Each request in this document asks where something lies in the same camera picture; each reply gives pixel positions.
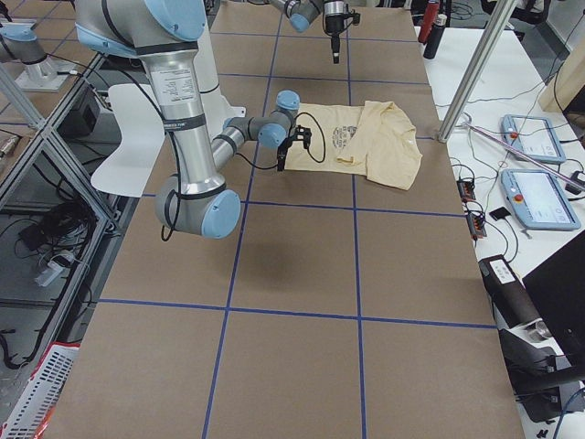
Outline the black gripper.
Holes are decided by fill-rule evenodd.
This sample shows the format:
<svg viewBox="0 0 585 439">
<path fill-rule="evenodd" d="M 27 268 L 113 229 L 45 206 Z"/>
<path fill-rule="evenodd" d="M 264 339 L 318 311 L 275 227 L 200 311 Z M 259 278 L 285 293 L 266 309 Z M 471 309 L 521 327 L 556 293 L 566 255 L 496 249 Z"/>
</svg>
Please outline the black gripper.
<svg viewBox="0 0 585 439">
<path fill-rule="evenodd" d="M 324 15 L 324 32 L 330 37 L 331 49 L 340 49 L 340 35 L 344 30 L 344 19 L 341 14 Z M 334 63 L 340 62 L 338 51 L 332 51 Z"/>
<path fill-rule="evenodd" d="M 287 136 L 277 149 L 277 171 L 282 172 L 286 164 L 286 156 L 289 148 L 296 141 L 296 135 L 292 134 Z"/>
</svg>

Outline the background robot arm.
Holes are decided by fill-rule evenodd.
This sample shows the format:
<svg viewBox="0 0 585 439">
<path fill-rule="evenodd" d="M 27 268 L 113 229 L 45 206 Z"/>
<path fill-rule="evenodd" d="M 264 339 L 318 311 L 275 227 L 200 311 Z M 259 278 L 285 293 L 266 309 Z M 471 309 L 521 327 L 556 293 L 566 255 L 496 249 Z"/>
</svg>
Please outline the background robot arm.
<svg viewBox="0 0 585 439">
<path fill-rule="evenodd" d="M 60 65 L 43 49 L 31 24 L 1 23 L 1 62 L 19 61 L 24 71 L 16 78 L 23 91 L 56 92 L 65 81 Z"/>
</svg>

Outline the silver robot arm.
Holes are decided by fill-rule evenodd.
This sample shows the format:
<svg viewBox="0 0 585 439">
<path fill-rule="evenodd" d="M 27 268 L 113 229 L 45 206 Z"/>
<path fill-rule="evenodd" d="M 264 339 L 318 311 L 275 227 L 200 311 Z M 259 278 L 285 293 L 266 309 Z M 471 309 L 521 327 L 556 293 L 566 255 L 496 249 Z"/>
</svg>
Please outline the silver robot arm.
<svg viewBox="0 0 585 439">
<path fill-rule="evenodd" d="M 341 35 L 346 30 L 346 21 L 351 17 L 344 1 L 269 0 L 268 4 L 284 14 L 298 33 L 303 33 L 317 18 L 321 18 L 323 31 L 330 39 L 333 63 L 339 63 Z"/>
<path fill-rule="evenodd" d="M 195 57 L 207 24 L 200 1 L 78 1 L 79 41 L 103 54 L 139 59 L 173 145 L 176 174 L 156 197 L 156 216 L 170 231 L 222 239 L 239 222 L 239 195 L 219 170 L 248 141 L 278 148 L 289 138 L 300 107 L 280 91 L 267 117 L 235 117 L 211 137 Z"/>
</svg>

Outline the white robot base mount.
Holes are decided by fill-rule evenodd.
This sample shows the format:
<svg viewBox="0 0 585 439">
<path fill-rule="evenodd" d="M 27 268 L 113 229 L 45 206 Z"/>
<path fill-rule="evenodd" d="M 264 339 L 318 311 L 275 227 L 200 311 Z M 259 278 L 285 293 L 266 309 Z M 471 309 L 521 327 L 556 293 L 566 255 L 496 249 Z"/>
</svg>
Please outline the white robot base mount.
<svg viewBox="0 0 585 439">
<path fill-rule="evenodd" d="M 243 106 L 233 106 L 229 103 L 223 94 L 218 94 L 215 97 L 216 116 L 224 123 L 226 120 L 233 118 L 243 118 L 246 116 L 247 110 Z"/>
</svg>

